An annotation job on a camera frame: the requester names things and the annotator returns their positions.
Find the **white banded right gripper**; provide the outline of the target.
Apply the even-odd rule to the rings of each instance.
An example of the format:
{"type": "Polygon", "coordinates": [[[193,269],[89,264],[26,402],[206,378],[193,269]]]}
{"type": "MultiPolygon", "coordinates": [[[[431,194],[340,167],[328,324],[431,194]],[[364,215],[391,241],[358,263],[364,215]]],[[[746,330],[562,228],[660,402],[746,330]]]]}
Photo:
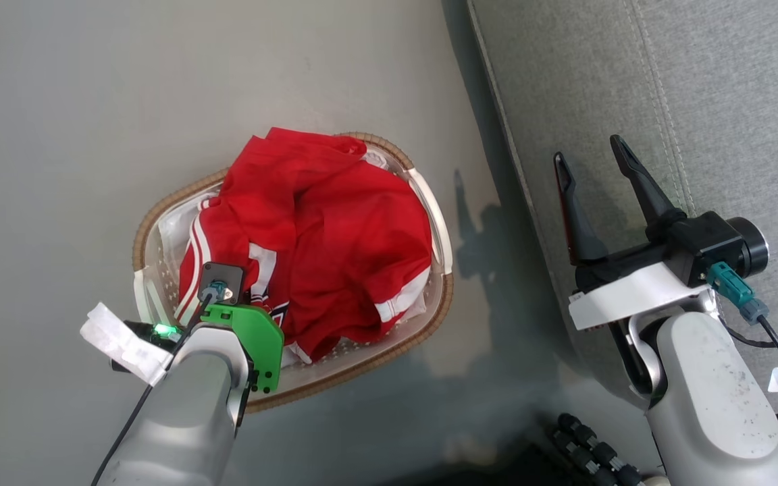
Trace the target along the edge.
{"type": "MultiPolygon", "coordinates": [[[[688,216],[673,205],[620,135],[612,135],[609,144],[621,174],[635,191],[646,220],[646,239],[666,240],[668,228],[688,216]]],[[[608,254],[575,194],[577,182],[562,152],[554,154],[553,164],[566,247],[574,265],[575,293],[568,305],[571,331],[588,331],[670,306],[712,314],[710,286],[683,283],[667,265],[666,246],[648,244],[608,254]]]]}

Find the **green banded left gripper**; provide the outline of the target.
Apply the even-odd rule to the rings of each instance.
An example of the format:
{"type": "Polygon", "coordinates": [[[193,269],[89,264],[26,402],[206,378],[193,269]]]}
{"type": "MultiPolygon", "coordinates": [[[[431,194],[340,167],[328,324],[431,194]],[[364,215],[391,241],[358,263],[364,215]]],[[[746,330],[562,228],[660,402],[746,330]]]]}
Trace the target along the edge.
{"type": "Polygon", "coordinates": [[[284,333],[258,306],[211,304],[203,312],[207,323],[228,326],[253,362],[253,387],[264,394],[278,389],[284,354],[284,333]]]}

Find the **woven rim white laundry basket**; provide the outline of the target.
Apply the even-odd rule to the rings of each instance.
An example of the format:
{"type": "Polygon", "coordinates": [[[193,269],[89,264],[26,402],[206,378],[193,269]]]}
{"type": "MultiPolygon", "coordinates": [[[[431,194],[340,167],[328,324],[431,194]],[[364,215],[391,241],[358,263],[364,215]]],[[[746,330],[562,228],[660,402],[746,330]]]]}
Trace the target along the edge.
{"type": "MultiPolygon", "coordinates": [[[[391,141],[367,132],[350,132],[371,152],[386,158],[389,172],[405,180],[419,197],[430,220],[432,265],[423,289],[423,312],[402,319],[383,339],[356,344],[342,340],[326,357],[313,364],[292,364],[279,372],[279,385],[271,393],[251,393],[247,412],[256,413],[302,400],[343,384],[392,362],[422,344],[450,310],[454,292],[452,246],[444,216],[430,186],[413,161],[391,141]]],[[[142,322],[175,323],[179,301],[178,276],[185,242],[164,236],[161,220],[177,210],[187,219],[197,214],[197,203],[217,194],[226,176],[220,169],[164,197],[142,219],[132,251],[134,299],[142,322]]]]}

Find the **grey fabric sofa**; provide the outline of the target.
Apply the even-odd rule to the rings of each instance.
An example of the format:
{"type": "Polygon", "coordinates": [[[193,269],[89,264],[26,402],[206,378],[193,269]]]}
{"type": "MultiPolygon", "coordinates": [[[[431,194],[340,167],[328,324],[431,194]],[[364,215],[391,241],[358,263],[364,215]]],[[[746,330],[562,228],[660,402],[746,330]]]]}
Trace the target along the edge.
{"type": "Polygon", "coordinates": [[[778,334],[778,0],[467,0],[495,105],[575,353],[636,407],[608,328],[578,330],[552,157],[614,252],[645,243],[615,134],[686,215],[744,217],[769,247],[748,283],[778,334]]]}

